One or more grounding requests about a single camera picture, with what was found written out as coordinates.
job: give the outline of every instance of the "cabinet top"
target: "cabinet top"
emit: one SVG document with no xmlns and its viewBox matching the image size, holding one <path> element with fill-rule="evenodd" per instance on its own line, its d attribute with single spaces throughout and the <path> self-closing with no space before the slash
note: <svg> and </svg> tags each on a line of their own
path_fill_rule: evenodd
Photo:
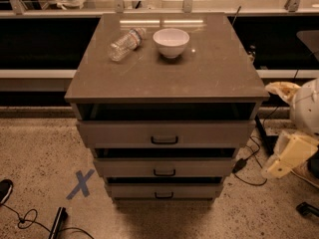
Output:
<svg viewBox="0 0 319 239">
<path fill-rule="evenodd" d="M 108 47 L 132 27 L 147 38 L 120 62 Z M 153 40 L 162 28 L 190 40 L 181 56 L 163 57 Z M 268 93 L 231 23 L 222 13 L 105 14 L 69 86 L 70 103 L 263 101 Z"/>
</svg>

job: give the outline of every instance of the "speckled floor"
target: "speckled floor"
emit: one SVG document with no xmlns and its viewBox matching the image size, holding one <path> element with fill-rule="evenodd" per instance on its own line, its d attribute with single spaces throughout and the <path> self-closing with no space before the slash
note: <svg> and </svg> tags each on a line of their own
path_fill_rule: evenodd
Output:
<svg viewBox="0 0 319 239">
<path fill-rule="evenodd" d="M 104 181 L 97 172 L 88 179 L 90 195 L 79 191 L 67 196 L 78 184 L 76 172 L 85 176 L 91 169 L 92 155 L 80 139 L 71 110 L 0 109 L 0 179 L 14 182 L 7 205 L 23 216 L 37 209 L 37 221 L 51 228 L 58 207 L 66 207 L 69 218 L 65 227 L 79 227 L 95 239 L 115 238 L 298 238 L 317 239 L 319 218 L 301 217 L 295 210 L 303 201 L 319 206 L 319 191 L 294 176 L 268 180 L 260 187 L 239 181 L 233 175 L 212 204 L 207 201 L 120 201 L 108 197 Z M 279 132 L 293 129 L 289 119 L 270 119 L 267 128 Z M 256 149 L 252 141 L 248 143 Z M 249 155 L 243 148 L 239 156 Z M 266 160 L 264 149 L 257 154 Z M 260 183 L 263 178 L 255 159 L 238 176 Z M 34 213 L 27 216 L 32 219 Z M 40 239 L 49 232 L 33 224 L 20 230 L 18 217 L 0 207 L 0 238 Z M 74 230 L 60 238 L 82 239 L 87 235 Z"/>
</svg>

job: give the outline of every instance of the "drawer handle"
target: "drawer handle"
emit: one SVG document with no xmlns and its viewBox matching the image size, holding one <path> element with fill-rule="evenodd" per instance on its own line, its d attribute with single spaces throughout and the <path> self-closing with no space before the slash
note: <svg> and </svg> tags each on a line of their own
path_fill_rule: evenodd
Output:
<svg viewBox="0 0 319 239">
<path fill-rule="evenodd" d="M 162 174 L 162 173 L 157 173 L 157 170 L 154 169 L 153 175 L 157 177 L 172 177 L 176 175 L 176 170 L 174 169 L 171 174 Z"/>
<path fill-rule="evenodd" d="M 177 144 L 178 143 L 178 136 L 174 136 L 173 138 L 169 139 L 167 137 L 160 137 L 160 136 L 151 136 L 152 144 Z"/>
<path fill-rule="evenodd" d="M 172 199 L 173 198 L 173 192 L 171 192 L 169 196 L 158 196 L 157 192 L 155 192 L 154 195 L 156 199 Z"/>
</svg>

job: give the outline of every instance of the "drawer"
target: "drawer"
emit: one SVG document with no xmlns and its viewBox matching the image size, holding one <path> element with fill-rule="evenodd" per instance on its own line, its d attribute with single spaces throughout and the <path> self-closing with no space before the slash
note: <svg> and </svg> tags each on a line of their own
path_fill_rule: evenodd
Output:
<svg viewBox="0 0 319 239">
<path fill-rule="evenodd" d="M 214 199 L 222 190 L 221 183 L 109 183 L 106 190 L 113 199 L 147 198 L 168 199 Z"/>
<path fill-rule="evenodd" d="M 94 165 L 105 177 L 211 177 L 229 175 L 232 158 L 215 149 L 109 149 Z"/>
<path fill-rule="evenodd" d="M 78 121 L 86 147 L 239 147 L 255 122 L 246 121 Z"/>
</svg>

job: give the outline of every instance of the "black shoe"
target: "black shoe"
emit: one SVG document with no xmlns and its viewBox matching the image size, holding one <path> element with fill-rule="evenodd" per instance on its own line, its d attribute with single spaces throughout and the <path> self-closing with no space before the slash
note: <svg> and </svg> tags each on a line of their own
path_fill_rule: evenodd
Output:
<svg viewBox="0 0 319 239">
<path fill-rule="evenodd" d="M 10 179 L 0 181 L 0 205 L 4 204 L 8 200 L 12 192 L 12 188 L 13 183 Z"/>
</svg>

